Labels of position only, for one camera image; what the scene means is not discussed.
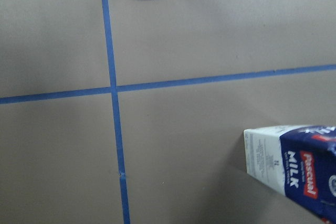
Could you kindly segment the blue white milk carton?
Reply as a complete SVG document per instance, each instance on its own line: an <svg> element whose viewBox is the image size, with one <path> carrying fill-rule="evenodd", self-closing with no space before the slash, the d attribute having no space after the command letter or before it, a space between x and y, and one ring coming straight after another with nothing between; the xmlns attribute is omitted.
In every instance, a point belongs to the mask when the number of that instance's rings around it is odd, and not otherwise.
<svg viewBox="0 0 336 224"><path fill-rule="evenodd" d="M335 223L335 126L244 130L247 174Z"/></svg>

